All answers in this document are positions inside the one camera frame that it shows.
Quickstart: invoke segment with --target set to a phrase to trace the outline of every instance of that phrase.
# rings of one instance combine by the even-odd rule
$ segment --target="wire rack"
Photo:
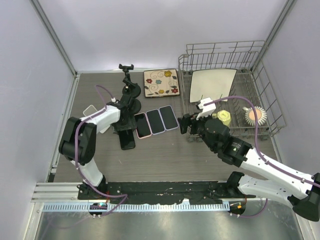
[[[278,133],[286,126],[285,118],[263,61],[255,65],[264,47],[263,40],[187,44],[186,54],[181,55],[178,59],[183,114],[199,112],[196,103],[190,103],[191,80],[194,71],[237,69],[229,95],[246,97],[255,106],[266,110],[267,122],[258,127],[258,135],[261,139],[267,139],[268,136]],[[254,136],[255,129],[246,123],[243,107],[249,108],[250,106],[245,101],[230,99],[217,103],[215,113],[221,110],[230,112],[230,134],[250,138]]]

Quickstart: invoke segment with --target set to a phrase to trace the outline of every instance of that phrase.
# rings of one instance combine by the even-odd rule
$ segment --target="red flower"
[[[176,94],[178,92],[178,89],[177,88],[174,88],[174,89],[171,89],[171,91]]]

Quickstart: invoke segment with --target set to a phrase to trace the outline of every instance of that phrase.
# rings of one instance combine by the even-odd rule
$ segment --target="yellow flower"
[[[172,72],[171,71],[165,71],[164,75],[168,78],[171,77]]]

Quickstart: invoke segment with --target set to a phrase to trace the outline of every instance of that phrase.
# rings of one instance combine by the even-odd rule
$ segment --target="white panel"
[[[286,0],[40,0],[78,71],[176,68],[186,44],[265,40]]]
[[[1,1],[0,22],[0,233],[20,240],[73,77],[28,0]]]
[[[320,172],[320,1],[298,0],[264,62],[287,127],[276,135],[282,160],[299,171]],[[311,223],[320,239],[320,224]]]

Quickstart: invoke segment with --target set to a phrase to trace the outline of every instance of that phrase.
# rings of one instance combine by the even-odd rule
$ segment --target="robotic arm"
[[[250,170],[268,179],[260,180],[241,172],[233,172],[227,181],[231,189],[240,191],[244,195],[275,200],[291,207],[295,213],[308,220],[319,221],[320,188],[308,182],[319,184],[320,173],[312,176],[299,172],[262,154],[265,162],[255,147],[231,136],[227,126],[219,119],[212,118],[216,106],[214,103],[208,104],[210,102],[210,98],[202,99],[197,104],[202,112],[178,118],[181,134],[185,134],[190,128],[190,133],[198,134],[223,162]],[[292,176],[299,176],[302,181]]]

